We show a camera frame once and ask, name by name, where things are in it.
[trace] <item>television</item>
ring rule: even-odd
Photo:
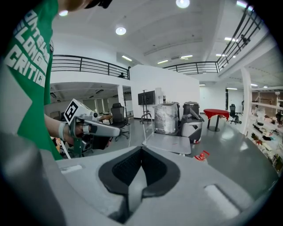
[[[155,91],[149,91],[138,94],[138,105],[142,105],[142,100],[144,105],[145,105],[145,100],[147,105],[155,104]]]

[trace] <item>plastic-wrapped box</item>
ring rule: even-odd
[[[176,103],[154,106],[155,132],[167,135],[178,133],[178,108]]]

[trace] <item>red table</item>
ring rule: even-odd
[[[226,117],[227,121],[229,119],[229,112],[228,111],[224,111],[224,110],[219,110],[219,109],[204,109],[203,110],[204,113],[206,114],[206,116],[208,117],[208,124],[207,124],[207,128],[210,131],[215,131],[215,132],[219,132],[220,129],[218,129],[218,122],[219,122],[219,116],[223,115],[224,117]],[[212,126],[209,127],[210,124],[210,119],[212,116],[217,115],[217,122],[216,122],[216,126]]]

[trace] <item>table leg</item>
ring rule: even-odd
[[[216,132],[217,132],[217,128],[218,128],[218,122],[219,122],[219,115],[217,115],[217,121],[216,121],[216,127],[215,127]]]
[[[208,123],[207,123],[207,128],[209,128],[209,124],[210,124],[210,119],[208,120]]]

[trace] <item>balcony railing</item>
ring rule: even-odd
[[[129,69],[102,60],[73,55],[53,55],[52,72],[91,72],[130,80]]]
[[[177,64],[165,68],[174,72],[181,72],[185,75],[203,74],[207,72],[219,72],[217,62],[215,61]]]
[[[223,53],[217,61],[191,62],[165,67],[168,70],[181,72],[185,75],[203,74],[207,72],[220,72],[237,54],[245,48],[260,30],[263,22],[252,10],[244,10],[240,23]]]

